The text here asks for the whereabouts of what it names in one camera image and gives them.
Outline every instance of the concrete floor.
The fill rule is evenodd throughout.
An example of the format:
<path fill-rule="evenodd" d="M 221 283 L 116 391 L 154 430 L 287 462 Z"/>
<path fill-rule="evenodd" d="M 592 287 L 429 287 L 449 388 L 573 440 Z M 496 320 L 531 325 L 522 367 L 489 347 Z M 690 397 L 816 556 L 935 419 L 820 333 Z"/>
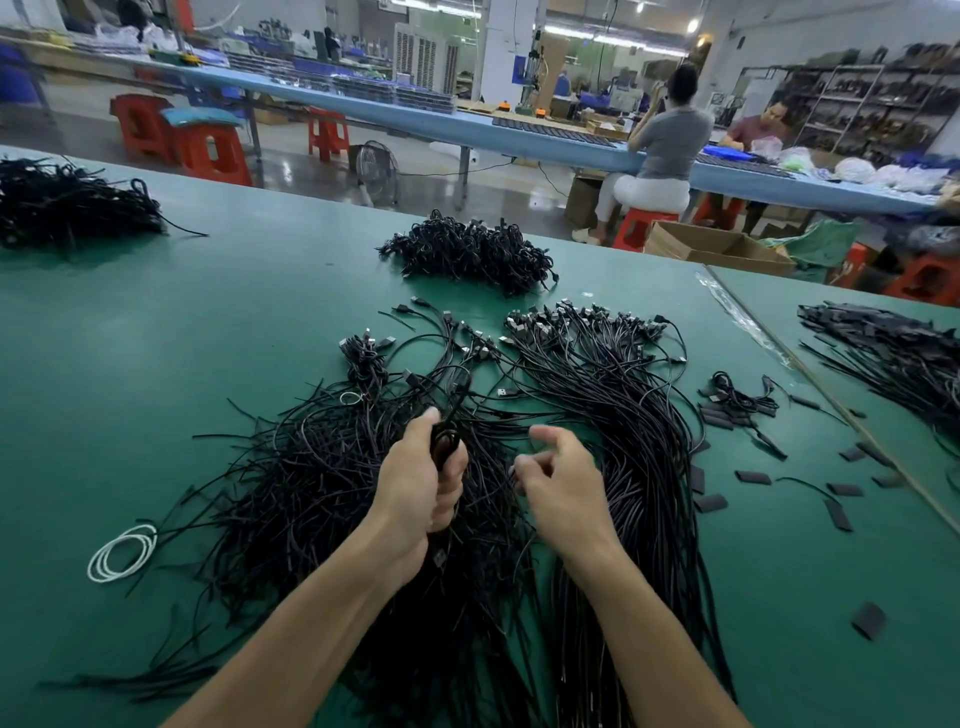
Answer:
<path fill-rule="evenodd" d="M 47 84 L 45 91 L 53 111 L 53 123 L 37 108 L 4 107 L 0 143 L 48 154 L 177 172 L 150 158 L 128 158 L 121 143 L 119 124 L 109 115 L 110 98 L 121 93 L 143 93 L 143 90 L 89 82 Z M 174 97 L 171 101 L 175 106 L 186 106 L 185 98 Z M 348 170 L 346 154 L 342 159 L 334 158 L 329 164 L 306 154 L 305 123 L 258 124 L 257 129 L 263 150 L 264 187 L 363 204 L 356 178 Z M 240 130 L 240 137 L 245 144 L 250 143 L 247 130 Z M 471 163 L 468 175 L 467 203 L 462 211 L 456 212 L 454 198 L 459 150 L 455 150 L 456 154 L 448 154 L 438 147 L 449 145 L 431 145 L 358 127 L 349 129 L 349 137 L 352 144 L 379 141 L 394 153 L 400 173 L 400 195 L 397 205 L 389 206 L 392 209 L 426 216 L 436 208 L 443 214 L 456 214 L 460 219 L 476 218 L 489 222 L 503 217 L 530 234 L 569 237 L 572 226 L 564 219 L 565 194 L 573 180 L 573 171 L 569 167 L 555 164 L 544 164 L 542 168 L 525 167 L 509 164 L 510 160 L 499 154 L 476 150 L 475 162 Z M 248 156 L 248 162 L 256 180 L 252 155 Z M 494 165 L 505 166 L 473 171 Z"/>

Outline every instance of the orange stool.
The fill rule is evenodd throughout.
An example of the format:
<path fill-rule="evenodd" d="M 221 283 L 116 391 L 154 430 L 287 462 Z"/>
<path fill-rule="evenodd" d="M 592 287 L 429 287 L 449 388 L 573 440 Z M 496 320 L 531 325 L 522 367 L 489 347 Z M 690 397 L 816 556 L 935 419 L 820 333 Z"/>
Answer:
<path fill-rule="evenodd" d="M 350 135 L 347 131 L 347 118 L 342 113 L 331 113 L 314 107 L 309 111 L 320 118 L 310 119 L 307 126 L 306 153 L 308 155 L 312 155 L 316 147 L 320 152 L 321 161 L 330 161 L 330 154 L 339 155 L 349 149 Z M 331 116 L 337 121 L 326 120 Z M 343 129 L 343 135 L 340 134 L 338 127 Z"/>
<path fill-rule="evenodd" d="M 647 243 L 647 233 L 650 232 L 650 226 L 658 220 L 677 222 L 680 220 L 680 215 L 673 212 L 653 212 L 648 209 L 631 207 L 627 210 L 623 222 L 620 223 L 620 230 L 616 233 L 613 247 L 619 251 L 643 253 L 643 246 Z"/>
<path fill-rule="evenodd" d="M 110 113 L 120 122 L 123 145 L 130 157 L 141 154 L 177 163 L 171 143 L 170 125 L 160 116 L 171 103 L 160 96 L 125 93 L 110 99 Z"/>
<path fill-rule="evenodd" d="M 173 129 L 180 166 L 191 177 L 252 187 L 250 169 L 237 130 L 227 124 L 191 124 Z M 207 140 L 213 139 L 217 158 L 211 159 Z"/>
<path fill-rule="evenodd" d="M 860 278 L 860 273 L 863 272 L 864 266 L 867 265 L 867 252 L 867 246 L 862 243 L 853 243 L 847 252 L 847 257 L 843 261 L 843 267 L 839 275 L 831 285 L 840 288 L 853 288 L 856 285 L 857 279 Z"/>
<path fill-rule="evenodd" d="M 730 200 L 730 204 L 727 205 L 727 209 L 721 209 L 714 213 L 713 205 L 710 204 L 710 196 L 705 194 L 704 200 L 700 203 L 696 213 L 693 215 L 693 224 L 700 225 L 704 220 L 713 220 L 714 225 L 718 229 L 731 231 L 733 230 L 733 226 L 736 225 L 736 218 L 740 216 L 740 212 L 743 211 L 743 206 L 746 204 L 746 200 L 733 197 Z"/>
<path fill-rule="evenodd" d="M 918 255 L 883 293 L 898 299 L 960 305 L 960 258 Z"/>

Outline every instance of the power cord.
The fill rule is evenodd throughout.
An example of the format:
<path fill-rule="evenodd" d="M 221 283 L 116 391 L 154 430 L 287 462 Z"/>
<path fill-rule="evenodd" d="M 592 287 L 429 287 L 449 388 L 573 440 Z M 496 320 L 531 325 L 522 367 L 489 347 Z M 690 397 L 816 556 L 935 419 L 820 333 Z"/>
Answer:
<path fill-rule="evenodd" d="M 512 161 L 505 161 L 502 164 L 494 164 L 490 167 L 481 167 L 480 169 L 471 169 L 469 172 L 486 172 L 488 169 L 496 169 L 497 167 L 506 167 L 509 164 L 513 164 Z M 415 172 L 397 172 L 401 177 L 459 177 L 463 172 L 430 172 L 426 174 L 419 174 Z"/>
<path fill-rule="evenodd" d="M 546 180 L 547 180 L 548 182 L 550 182 L 550 186 L 554 188 L 554 190 L 557 192 L 558 195 L 561 195 L 561 196 L 563 196 L 563 197 L 568 197 L 568 195 L 564 195 L 563 192 L 561 192 L 559 189 L 557 189 L 557 185 L 554 184 L 553 181 L 552 181 L 549 177 L 547 177 L 546 170 L 543 169 L 543 165 L 542 165 L 542 164 L 540 164 L 539 162 L 537 162 L 537 168 L 540 169 L 540 171 L 543 173 L 543 176 L 546 177 Z"/>

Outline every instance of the work table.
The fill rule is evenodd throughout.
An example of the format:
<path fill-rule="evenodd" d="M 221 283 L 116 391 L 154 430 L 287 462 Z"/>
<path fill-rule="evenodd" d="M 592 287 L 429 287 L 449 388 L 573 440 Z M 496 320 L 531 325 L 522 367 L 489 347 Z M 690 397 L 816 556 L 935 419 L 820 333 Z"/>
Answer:
<path fill-rule="evenodd" d="M 143 670 L 167 634 L 171 606 L 178 603 L 187 622 L 200 590 L 183 573 L 150 568 L 124 598 L 129 582 L 91 584 L 87 560 L 134 519 L 159 521 L 187 486 L 226 468 L 235 457 L 228 444 L 190 438 L 247 431 L 250 423 L 227 398 L 270 416 L 308 392 L 307 382 L 343 378 L 337 342 L 365 328 L 398 341 L 412 336 L 376 314 L 411 296 L 484 331 L 500 331 L 513 308 L 564 297 L 614 312 L 662 314 L 686 341 L 689 364 L 678 388 L 692 400 L 713 372 L 726 370 L 745 392 L 758 394 L 768 375 L 828 406 L 803 375 L 732 321 L 702 283 L 709 271 L 697 264 L 528 236 L 550 249 L 560 282 L 506 300 L 473 283 L 405 279 L 393 262 L 379 260 L 374 247 L 418 217 L 87 166 L 106 167 L 109 179 L 144 179 L 166 217 L 210 237 L 171 230 L 97 247 L 73 261 L 0 250 L 0 379 L 7 385 L 0 398 L 7 585 L 0 715 L 11 726 L 152 725 L 172 712 L 176 701 L 135 705 L 117 695 L 36 686 L 79 671 Z M 869 300 L 919 318 L 936 315 L 944 327 L 960 319 L 955 309 L 816 284 L 726 270 L 718 278 L 788 346 L 805 330 L 796 303 Z M 436 356 L 427 346 L 406 353 L 414 371 Z M 937 451 L 929 433 L 911 425 L 894 437 L 913 415 L 856 381 L 825 381 L 840 399 L 867 410 L 864 425 L 881 444 L 948 499 L 937 490 L 937 467 L 924 464 Z M 755 447 L 744 430 L 714 427 L 707 431 L 712 447 L 694 456 L 708 493 L 730 502 L 697 519 L 744 713 L 757 728 L 951 724 L 960 539 L 910 488 L 875 487 L 870 475 L 882 470 L 876 462 L 839 457 L 858 439 L 850 427 L 787 406 L 780 392 L 775 398 L 780 413 L 764 431 L 788 450 L 786 461 Z M 678 406 L 699 433 L 693 411 Z M 854 532 L 834 528 L 823 499 L 804 486 L 741 483 L 734 470 L 821 486 L 838 479 L 860 484 L 866 496 L 844 502 Z M 179 558 L 194 560 L 196 553 L 160 549 L 154 566 Z M 888 617 L 874 643 L 850 626 L 868 600 Z M 322 721 L 359 725 L 344 689 L 330 696 Z"/>

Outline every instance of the white plastic bag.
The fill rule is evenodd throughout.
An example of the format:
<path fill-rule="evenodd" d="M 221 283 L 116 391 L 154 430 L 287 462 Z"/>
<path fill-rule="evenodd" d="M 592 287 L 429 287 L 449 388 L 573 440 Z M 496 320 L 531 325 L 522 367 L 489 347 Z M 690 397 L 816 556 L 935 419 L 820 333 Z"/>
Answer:
<path fill-rule="evenodd" d="M 817 165 L 810 158 L 810 150 L 806 147 L 790 147 L 780 152 L 780 167 L 791 172 L 812 174 Z"/>
<path fill-rule="evenodd" d="M 863 184 L 874 174 L 875 170 L 874 166 L 866 159 L 849 157 L 837 162 L 834 172 L 841 180 Z"/>
<path fill-rule="evenodd" d="M 917 192 L 921 195 L 931 195 L 940 189 L 949 174 L 948 169 L 924 169 L 912 167 L 897 182 L 894 189 L 900 192 Z"/>
<path fill-rule="evenodd" d="M 882 184 L 885 187 L 895 187 L 903 179 L 906 170 L 899 164 L 885 164 L 870 176 L 869 184 Z"/>
<path fill-rule="evenodd" d="M 783 151 L 783 142 L 775 136 L 764 136 L 762 139 L 754 141 L 750 151 L 764 159 L 777 161 L 780 158 L 780 152 Z"/>

